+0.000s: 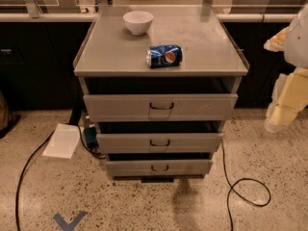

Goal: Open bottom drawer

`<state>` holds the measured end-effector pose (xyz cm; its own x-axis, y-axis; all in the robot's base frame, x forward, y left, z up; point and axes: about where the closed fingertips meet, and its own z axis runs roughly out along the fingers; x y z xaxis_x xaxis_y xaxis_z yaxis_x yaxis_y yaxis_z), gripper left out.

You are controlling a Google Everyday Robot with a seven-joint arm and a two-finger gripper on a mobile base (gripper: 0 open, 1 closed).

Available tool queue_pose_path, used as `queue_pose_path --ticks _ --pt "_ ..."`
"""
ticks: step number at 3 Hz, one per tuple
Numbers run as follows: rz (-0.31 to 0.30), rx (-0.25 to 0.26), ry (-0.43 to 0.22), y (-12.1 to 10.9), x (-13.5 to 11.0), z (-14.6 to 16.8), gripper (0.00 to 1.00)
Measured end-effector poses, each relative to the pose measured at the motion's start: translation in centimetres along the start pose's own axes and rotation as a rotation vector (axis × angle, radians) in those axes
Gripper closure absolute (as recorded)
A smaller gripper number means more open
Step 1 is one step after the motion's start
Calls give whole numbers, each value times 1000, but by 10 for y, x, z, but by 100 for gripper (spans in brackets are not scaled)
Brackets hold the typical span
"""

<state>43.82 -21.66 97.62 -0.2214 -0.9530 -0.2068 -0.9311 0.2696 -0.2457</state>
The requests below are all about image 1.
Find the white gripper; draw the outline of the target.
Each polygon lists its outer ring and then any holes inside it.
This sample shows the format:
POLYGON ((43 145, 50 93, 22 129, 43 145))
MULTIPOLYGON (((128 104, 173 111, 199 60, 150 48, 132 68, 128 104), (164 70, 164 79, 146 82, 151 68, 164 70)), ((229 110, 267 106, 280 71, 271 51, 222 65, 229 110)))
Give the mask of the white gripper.
MULTIPOLYGON (((286 27, 271 37, 264 48, 271 52, 284 51, 289 28, 286 27)), ((308 105, 308 69, 298 67, 293 73, 280 74, 272 93, 273 103, 269 104, 265 129, 270 133, 285 130, 308 105)))

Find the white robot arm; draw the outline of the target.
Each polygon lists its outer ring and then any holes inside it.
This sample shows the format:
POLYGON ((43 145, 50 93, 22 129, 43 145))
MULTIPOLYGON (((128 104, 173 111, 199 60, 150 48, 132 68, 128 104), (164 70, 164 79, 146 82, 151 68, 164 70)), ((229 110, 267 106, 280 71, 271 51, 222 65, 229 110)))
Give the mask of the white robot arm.
POLYGON ((284 60, 295 67, 291 74, 279 75, 266 113, 265 129, 278 133, 308 106, 308 5, 287 28, 268 39, 264 48, 283 51, 284 60))

